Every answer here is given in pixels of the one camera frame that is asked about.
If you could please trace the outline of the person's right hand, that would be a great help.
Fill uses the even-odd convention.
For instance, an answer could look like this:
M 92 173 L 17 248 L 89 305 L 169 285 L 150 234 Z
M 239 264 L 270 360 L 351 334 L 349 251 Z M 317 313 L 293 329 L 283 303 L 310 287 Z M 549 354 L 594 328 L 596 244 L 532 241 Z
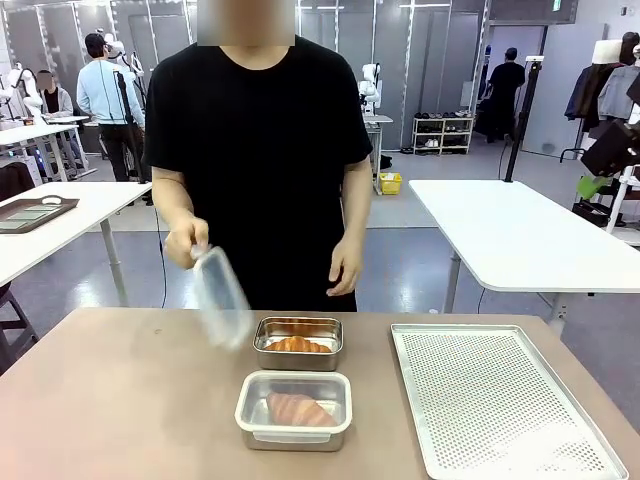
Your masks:
M 165 250 L 170 259 L 180 268 L 191 269 L 196 260 L 192 249 L 207 250 L 209 246 L 209 227 L 206 221 L 191 214 L 180 216 L 170 224 L 165 240 Z

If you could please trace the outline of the person's left hand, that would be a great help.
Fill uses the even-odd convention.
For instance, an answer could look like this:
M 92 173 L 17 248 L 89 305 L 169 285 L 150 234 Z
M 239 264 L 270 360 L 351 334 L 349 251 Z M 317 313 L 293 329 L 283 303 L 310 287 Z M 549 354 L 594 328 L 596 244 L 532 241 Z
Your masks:
M 343 237 L 333 250 L 329 271 L 329 297 L 343 296 L 355 291 L 363 268 L 363 240 Z

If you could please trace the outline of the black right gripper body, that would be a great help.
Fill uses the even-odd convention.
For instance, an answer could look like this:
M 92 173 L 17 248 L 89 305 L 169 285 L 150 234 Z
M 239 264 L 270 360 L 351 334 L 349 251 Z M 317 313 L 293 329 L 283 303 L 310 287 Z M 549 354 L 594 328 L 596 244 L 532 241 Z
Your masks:
M 581 162 L 595 177 L 612 177 L 639 164 L 639 124 L 615 120 L 583 154 Z

